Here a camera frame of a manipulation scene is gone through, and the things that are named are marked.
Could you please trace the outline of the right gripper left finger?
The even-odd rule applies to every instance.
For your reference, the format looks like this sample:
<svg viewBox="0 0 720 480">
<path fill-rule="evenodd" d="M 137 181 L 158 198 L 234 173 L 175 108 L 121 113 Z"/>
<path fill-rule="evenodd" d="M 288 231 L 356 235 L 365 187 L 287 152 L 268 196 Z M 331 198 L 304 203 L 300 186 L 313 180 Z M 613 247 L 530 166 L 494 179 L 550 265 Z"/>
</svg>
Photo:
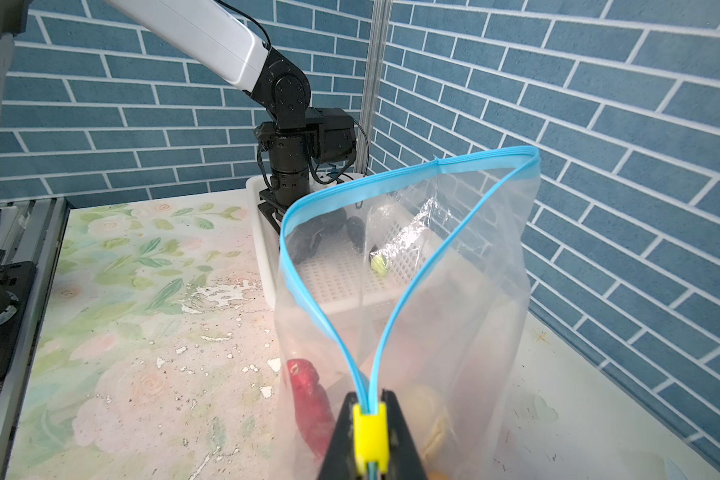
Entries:
<svg viewBox="0 0 720 480">
<path fill-rule="evenodd" d="M 356 480 L 359 479 L 354 456 L 353 415 L 358 406 L 354 392 L 345 396 L 335 428 L 317 476 L 318 480 Z"/>
</svg>

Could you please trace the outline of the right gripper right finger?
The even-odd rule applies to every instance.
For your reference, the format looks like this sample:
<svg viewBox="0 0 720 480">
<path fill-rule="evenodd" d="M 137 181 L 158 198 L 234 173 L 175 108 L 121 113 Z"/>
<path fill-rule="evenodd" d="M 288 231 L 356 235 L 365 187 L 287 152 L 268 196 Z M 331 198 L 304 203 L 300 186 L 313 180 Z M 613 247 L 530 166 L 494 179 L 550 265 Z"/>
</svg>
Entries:
<svg viewBox="0 0 720 480">
<path fill-rule="evenodd" d="M 397 396 L 383 390 L 382 402 L 387 407 L 387 425 L 390 445 L 388 470 L 381 475 L 386 480 L 427 480 L 427 474 L 417 453 Z"/>
</svg>

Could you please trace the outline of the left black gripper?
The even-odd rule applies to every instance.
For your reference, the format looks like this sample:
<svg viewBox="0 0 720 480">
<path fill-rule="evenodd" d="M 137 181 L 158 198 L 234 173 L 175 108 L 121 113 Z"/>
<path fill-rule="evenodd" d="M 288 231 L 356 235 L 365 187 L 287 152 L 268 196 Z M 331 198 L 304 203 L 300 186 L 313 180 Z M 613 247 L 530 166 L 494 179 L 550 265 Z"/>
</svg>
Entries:
<svg viewBox="0 0 720 480">
<path fill-rule="evenodd" d="M 356 121 L 339 108 L 306 110 L 306 125 L 281 130 L 257 126 L 256 161 L 265 183 L 258 209 L 276 231 L 288 208 L 311 193 L 310 183 L 337 181 L 357 157 Z"/>
</svg>

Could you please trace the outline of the yellow zipper slider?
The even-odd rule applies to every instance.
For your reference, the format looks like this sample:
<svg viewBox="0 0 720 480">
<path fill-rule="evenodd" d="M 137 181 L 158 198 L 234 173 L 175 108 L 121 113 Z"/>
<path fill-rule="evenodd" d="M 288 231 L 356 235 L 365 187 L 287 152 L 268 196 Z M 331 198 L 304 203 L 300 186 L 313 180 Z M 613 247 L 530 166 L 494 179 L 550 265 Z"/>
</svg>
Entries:
<svg viewBox="0 0 720 480">
<path fill-rule="evenodd" d="M 360 404 L 352 407 L 353 456 L 358 477 L 368 477 L 371 468 L 386 474 L 390 464 L 387 406 L 377 405 L 377 413 L 364 413 Z"/>
</svg>

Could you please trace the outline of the red toy chili pepper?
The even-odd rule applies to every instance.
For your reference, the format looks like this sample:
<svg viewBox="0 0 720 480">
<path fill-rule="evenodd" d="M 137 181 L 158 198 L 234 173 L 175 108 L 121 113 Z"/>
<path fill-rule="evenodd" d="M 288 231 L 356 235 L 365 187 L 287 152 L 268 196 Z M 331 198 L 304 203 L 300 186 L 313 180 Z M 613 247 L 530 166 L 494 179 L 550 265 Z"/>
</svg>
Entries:
<svg viewBox="0 0 720 480">
<path fill-rule="evenodd" d="M 306 359 L 287 361 L 295 421 L 308 448 L 321 462 L 329 448 L 336 420 L 314 365 Z"/>
</svg>

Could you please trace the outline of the clear zip bag blue zipper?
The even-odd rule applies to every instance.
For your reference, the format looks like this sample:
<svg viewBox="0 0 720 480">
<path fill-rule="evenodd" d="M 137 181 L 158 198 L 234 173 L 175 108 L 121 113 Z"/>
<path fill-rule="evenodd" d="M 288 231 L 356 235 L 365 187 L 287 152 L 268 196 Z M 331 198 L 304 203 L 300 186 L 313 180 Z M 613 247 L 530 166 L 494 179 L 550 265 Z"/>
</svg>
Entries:
<svg viewBox="0 0 720 480">
<path fill-rule="evenodd" d="M 485 479 L 529 306 L 521 237 L 541 183 L 540 153 L 531 146 L 510 147 L 376 175 L 436 180 L 435 231 L 442 243 L 393 308 L 327 315 L 286 247 L 311 194 L 288 209 L 276 276 L 283 387 L 270 477 L 317 479 L 323 462 L 298 431 L 287 374 L 288 360 L 306 359 L 319 374 L 336 421 L 350 392 L 364 413 L 376 414 L 383 390 L 397 399 L 414 384 L 437 391 L 453 432 L 432 463 L 421 460 L 427 479 Z"/>
</svg>

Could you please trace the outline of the dark toy eggplant green stem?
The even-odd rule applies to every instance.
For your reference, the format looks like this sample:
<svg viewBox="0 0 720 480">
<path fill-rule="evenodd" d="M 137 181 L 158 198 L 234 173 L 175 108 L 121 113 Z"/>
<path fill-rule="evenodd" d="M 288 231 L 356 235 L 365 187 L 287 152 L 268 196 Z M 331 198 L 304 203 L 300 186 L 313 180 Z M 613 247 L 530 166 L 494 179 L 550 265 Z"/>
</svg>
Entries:
<svg viewBox="0 0 720 480">
<path fill-rule="evenodd" d="M 345 228 L 354 249 L 359 253 L 365 253 L 366 231 L 364 221 L 358 216 L 349 217 L 346 220 Z M 381 249 L 377 245 L 372 245 L 366 253 L 368 254 L 370 269 L 379 277 L 385 277 L 388 274 L 388 266 Z"/>
</svg>

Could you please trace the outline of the black toy avocado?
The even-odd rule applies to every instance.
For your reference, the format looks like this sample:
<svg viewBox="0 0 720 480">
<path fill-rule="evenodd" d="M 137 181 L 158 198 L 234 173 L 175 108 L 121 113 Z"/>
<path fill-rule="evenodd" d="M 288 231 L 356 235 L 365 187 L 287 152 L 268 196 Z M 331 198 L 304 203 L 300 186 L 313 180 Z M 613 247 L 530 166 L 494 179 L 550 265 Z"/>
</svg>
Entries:
<svg viewBox="0 0 720 480">
<path fill-rule="evenodd" d="M 294 265 L 312 258 L 325 238 L 337 235 L 345 226 L 343 209 L 325 213 L 298 225 L 286 238 L 286 247 Z"/>
</svg>

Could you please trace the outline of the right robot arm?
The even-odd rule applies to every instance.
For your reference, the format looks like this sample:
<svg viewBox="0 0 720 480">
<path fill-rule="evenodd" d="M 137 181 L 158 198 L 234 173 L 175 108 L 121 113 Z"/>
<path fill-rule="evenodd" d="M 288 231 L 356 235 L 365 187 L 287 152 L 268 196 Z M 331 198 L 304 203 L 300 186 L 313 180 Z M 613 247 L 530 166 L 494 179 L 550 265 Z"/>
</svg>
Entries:
<svg viewBox="0 0 720 480">
<path fill-rule="evenodd" d="M 264 479 L 281 357 L 255 243 L 266 113 L 102 1 L 11 40 L 0 259 L 36 267 L 0 479 Z"/>
</svg>

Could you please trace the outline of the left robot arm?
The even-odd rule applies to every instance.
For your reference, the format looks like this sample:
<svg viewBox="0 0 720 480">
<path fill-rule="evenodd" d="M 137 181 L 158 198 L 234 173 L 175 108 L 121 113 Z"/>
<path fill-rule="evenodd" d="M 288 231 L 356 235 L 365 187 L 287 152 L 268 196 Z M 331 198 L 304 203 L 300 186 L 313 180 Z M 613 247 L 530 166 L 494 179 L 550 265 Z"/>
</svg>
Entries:
<svg viewBox="0 0 720 480">
<path fill-rule="evenodd" d="M 354 164 L 356 121 L 340 108 L 314 108 L 304 72 L 275 49 L 265 31 L 240 22 L 223 1 L 121 0 L 113 7 L 194 58 L 264 107 L 256 127 L 257 164 L 265 181 L 258 209 L 278 229 L 287 209 L 310 194 L 322 164 Z"/>
</svg>

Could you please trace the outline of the white plastic perforated basket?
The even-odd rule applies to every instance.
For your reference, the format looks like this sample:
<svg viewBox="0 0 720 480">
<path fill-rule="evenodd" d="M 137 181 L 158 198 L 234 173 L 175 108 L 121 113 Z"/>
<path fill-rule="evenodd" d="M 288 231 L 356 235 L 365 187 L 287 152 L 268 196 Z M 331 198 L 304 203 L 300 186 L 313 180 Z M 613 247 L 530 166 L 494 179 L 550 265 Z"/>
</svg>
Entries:
<svg viewBox="0 0 720 480">
<path fill-rule="evenodd" d="M 365 251 L 377 245 L 388 266 L 385 277 L 373 272 L 368 254 L 354 249 L 345 226 L 325 238 L 312 258 L 293 265 L 327 315 L 359 307 L 394 307 L 442 243 L 435 231 L 436 187 L 434 179 L 409 182 L 376 175 L 313 188 L 302 223 L 340 209 L 347 219 L 358 216 L 365 223 Z"/>
</svg>

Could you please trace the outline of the aluminium front rail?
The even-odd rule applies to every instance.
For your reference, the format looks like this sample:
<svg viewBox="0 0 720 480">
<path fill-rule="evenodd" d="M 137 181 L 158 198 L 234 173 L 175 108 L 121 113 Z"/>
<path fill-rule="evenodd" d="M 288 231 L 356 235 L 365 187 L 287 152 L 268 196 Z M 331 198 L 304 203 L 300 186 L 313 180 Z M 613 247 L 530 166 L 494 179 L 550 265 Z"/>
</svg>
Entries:
<svg viewBox="0 0 720 480">
<path fill-rule="evenodd" d="M 0 479 L 7 469 L 68 216 L 63 198 L 0 205 Z"/>
</svg>

